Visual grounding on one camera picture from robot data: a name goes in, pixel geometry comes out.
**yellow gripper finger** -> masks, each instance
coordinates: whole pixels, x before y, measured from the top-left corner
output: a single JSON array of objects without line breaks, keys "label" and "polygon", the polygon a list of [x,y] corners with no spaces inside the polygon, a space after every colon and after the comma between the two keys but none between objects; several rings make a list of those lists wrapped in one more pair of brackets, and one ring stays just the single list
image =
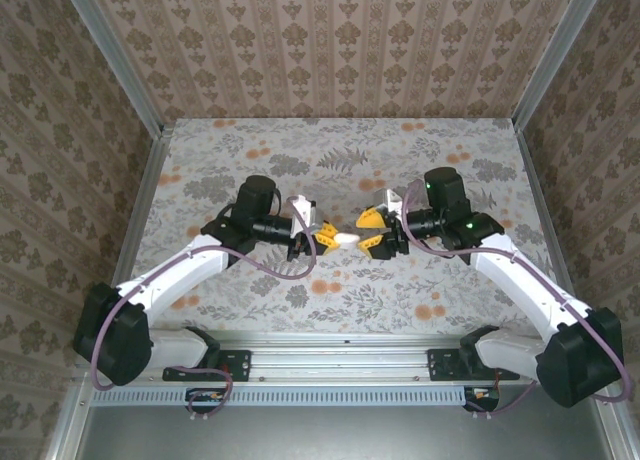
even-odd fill
[{"label": "yellow gripper finger", "polygon": [[322,224],[322,228],[319,232],[316,232],[316,235],[323,235],[328,238],[333,238],[338,233],[338,229],[331,225],[329,222],[324,222]]},{"label": "yellow gripper finger", "polygon": [[385,228],[384,219],[375,207],[366,209],[358,218],[356,227],[358,228]]},{"label": "yellow gripper finger", "polygon": [[328,255],[334,250],[340,248],[340,244],[338,242],[336,242],[333,238],[328,237],[327,235],[322,235],[320,232],[316,233],[314,237],[316,239],[316,242],[327,247],[324,252],[321,253],[321,255]]},{"label": "yellow gripper finger", "polygon": [[362,253],[364,253],[367,257],[373,258],[373,255],[371,255],[371,252],[369,251],[369,249],[377,245],[380,245],[381,241],[382,241],[382,235],[376,235],[375,237],[367,238],[366,240],[363,240],[360,243],[358,243],[358,249]]}]

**white object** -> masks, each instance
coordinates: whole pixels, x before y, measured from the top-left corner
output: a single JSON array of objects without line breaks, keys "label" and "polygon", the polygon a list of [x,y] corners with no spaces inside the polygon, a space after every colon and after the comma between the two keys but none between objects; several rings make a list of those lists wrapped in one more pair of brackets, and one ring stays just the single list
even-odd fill
[{"label": "white object", "polygon": [[[291,200],[291,204],[293,205],[293,208],[298,211],[298,213],[304,220],[304,223],[311,229],[311,226],[316,223],[315,207],[313,207],[311,202],[307,200],[304,195],[298,195],[295,199]],[[294,215],[293,225],[291,227],[291,238],[294,238],[298,233],[302,231],[302,224],[300,223],[300,220],[298,220],[298,217]]]},{"label": "white object", "polygon": [[183,330],[151,329],[151,359],[146,368],[195,367],[207,352],[207,345],[195,333]]},{"label": "white object", "polygon": [[342,250],[351,250],[358,245],[360,241],[360,235],[354,235],[353,233],[336,233],[333,240],[340,245]]},{"label": "white object", "polygon": [[[485,238],[480,246],[513,252],[514,256],[523,259],[545,278],[582,317],[587,316],[589,306],[569,295],[542,273],[516,248],[508,235],[496,233]],[[524,311],[545,344],[558,332],[558,325],[564,323],[570,326],[576,323],[576,319],[562,308],[551,293],[512,259],[491,253],[474,253],[471,255],[471,266],[495,282]]]},{"label": "white object", "polygon": [[397,220],[402,223],[402,197],[390,188],[383,188],[373,194],[373,201],[377,208],[385,207],[391,215],[395,213]]},{"label": "white object", "polygon": [[196,255],[191,252],[200,247],[219,246],[220,241],[210,235],[197,235],[193,241],[174,256],[161,263],[153,270],[118,285],[120,296],[125,296],[136,286],[142,284],[147,278],[158,272],[165,265],[177,257],[188,254],[190,258],[174,265],[159,277],[154,279],[143,291],[134,295],[130,300],[132,304],[142,304],[147,314],[149,328],[158,319],[160,314],[204,279],[220,273],[229,262],[229,255],[225,252],[209,250]]},{"label": "white object", "polygon": [[480,361],[489,368],[505,368],[533,380],[538,380],[536,356],[546,347],[540,338],[515,335],[496,330],[483,335],[476,343]]}]

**patterned table surface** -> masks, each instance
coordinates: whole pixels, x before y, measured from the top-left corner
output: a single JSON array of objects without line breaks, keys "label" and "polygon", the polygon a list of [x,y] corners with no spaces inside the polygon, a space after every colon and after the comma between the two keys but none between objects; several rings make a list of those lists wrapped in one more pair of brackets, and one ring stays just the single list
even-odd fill
[{"label": "patterned table surface", "polygon": [[[339,230],[364,237],[355,221],[381,187],[403,194],[427,170],[453,165],[472,207],[491,214],[532,261],[550,273],[547,246],[507,119],[179,120],[155,192],[134,275],[164,261],[235,198],[253,174],[273,178],[283,196],[316,200]],[[301,272],[284,247],[252,257]],[[413,251],[370,260],[358,250],[319,257],[303,280],[283,281],[240,262],[179,299],[158,327],[209,330],[461,334],[492,323],[530,324],[509,298],[460,259]]]}]

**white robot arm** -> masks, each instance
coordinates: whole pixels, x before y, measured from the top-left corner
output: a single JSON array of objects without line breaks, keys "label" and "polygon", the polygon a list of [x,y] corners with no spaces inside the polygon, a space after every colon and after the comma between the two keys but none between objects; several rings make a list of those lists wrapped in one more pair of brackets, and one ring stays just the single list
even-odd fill
[{"label": "white robot arm", "polygon": [[[115,385],[131,382],[145,368],[196,367],[217,348],[211,337],[197,329],[152,327],[162,312],[195,285],[233,265],[238,259],[230,253],[246,255],[263,241],[287,246],[288,260],[301,253],[310,254],[311,245],[303,235],[301,221],[308,226],[319,255],[348,247],[359,239],[338,233],[331,224],[319,220],[315,202],[302,195],[290,202],[298,214],[294,219],[271,215],[276,192],[275,183],[267,177],[247,178],[230,206],[230,215],[209,222],[181,251],[115,288],[96,285],[85,300],[76,330],[76,352],[91,361],[94,349],[99,348],[98,369]],[[121,304],[120,309],[106,327],[100,345],[99,332],[117,304]]]},{"label": "white robot arm", "polygon": [[[549,396],[567,407],[620,378],[609,353],[582,325],[584,319],[622,362],[621,327],[613,312],[591,309],[562,290],[516,248],[500,224],[489,215],[473,212],[455,169],[427,172],[425,189],[431,208],[408,212],[406,221],[399,195],[391,190],[376,192],[376,205],[365,210],[356,225],[387,231],[363,240],[359,248],[370,258],[389,260],[397,253],[409,253],[407,231],[411,241],[438,236],[448,251],[459,251],[456,255],[496,283],[524,311],[540,338],[497,327],[483,327],[463,337],[460,358],[471,378],[474,369],[509,370],[539,381]],[[509,252],[511,257],[485,249]]]}]

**patterned wallpaper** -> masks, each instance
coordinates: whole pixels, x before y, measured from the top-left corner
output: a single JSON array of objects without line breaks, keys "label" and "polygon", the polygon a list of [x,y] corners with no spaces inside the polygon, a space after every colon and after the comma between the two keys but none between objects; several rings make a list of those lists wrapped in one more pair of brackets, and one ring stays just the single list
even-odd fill
[{"label": "patterned wallpaper", "polygon": [[97,0],[165,121],[509,117],[569,0]]},{"label": "patterned wallpaper", "polygon": [[46,448],[150,138],[69,0],[0,6],[0,458]]},{"label": "patterned wallpaper", "polygon": [[640,381],[640,0],[598,1],[525,135],[577,293],[620,317]]}]

